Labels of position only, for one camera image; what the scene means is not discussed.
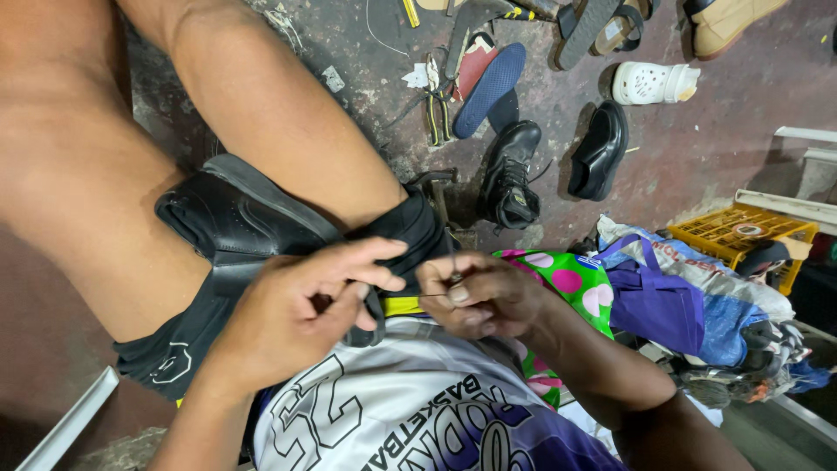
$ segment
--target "fingernail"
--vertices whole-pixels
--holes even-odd
[[[357,289],[357,297],[361,300],[366,299],[366,296],[369,294],[369,285],[363,283],[360,288]]]
[[[480,322],[482,322],[482,316],[479,314],[474,314],[465,318],[465,324],[467,325],[477,325]]]
[[[464,286],[452,287],[448,290],[448,299],[453,303],[463,303],[468,300],[468,290]]]

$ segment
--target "pile of cloth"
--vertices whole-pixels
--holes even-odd
[[[765,401],[796,384],[791,365],[811,354],[791,324],[788,299],[682,241],[617,224],[602,215],[595,246],[613,284],[611,327],[667,352],[680,387],[712,408],[733,399]]]

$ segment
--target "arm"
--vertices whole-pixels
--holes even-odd
[[[230,390],[207,357],[148,469],[235,469],[253,393]]]
[[[449,257],[418,271],[422,307],[453,334],[517,337],[561,377],[593,418],[614,431],[633,469],[752,469],[662,370],[591,327],[558,295],[505,261],[456,256],[465,279],[450,286]]]
[[[372,238],[292,265],[288,257],[268,261],[203,359],[148,469],[234,469],[256,391],[325,358],[353,323],[375,329],[363,304],[369,284],[400,291],[404,280],[374,262],[406,250]]]

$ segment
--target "black sandal strap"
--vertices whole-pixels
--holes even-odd
[[[644,22],[642,20],[642,14],[634,7],[630,5],[619,5],[616,8],[616,12],[614,12],[615,17],[625,17],[630,22],[634,23],[634,28],[631,30],[633,33],[634,31],[637,32],[639,36],[636,39],[625,38],[625,41],[622,42],[620,46],[616,46],[614,49],[619,51],[632,51],[639,47],[639,41],[642,39],[642,30],[644,28]]]
[[[566,40],[578,24],[578,18],[575,17],[575,10],[573,10],[573,3],[570,2],[558,9],[558,26],[561,29],[561,37]]]
[[[654,12],[657,11],[657,8],[660,7],[660,0],[646,0],[646,1],[649,2],[648,3],[648,17],[643,18],[643,19],[645,21],[648,21],[648,20],[651,19],[652,16],[654,16]]]

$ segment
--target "leg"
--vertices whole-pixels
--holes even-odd
[[[407,198],[387,164],[240,0],[118,0],[167,51],[224,146],[344,230]]]
[[[118,341],[181,312],[209,269],[152,212],[182,176],[132,120],[123,45],[108,0],[3,4],[0,218]]]

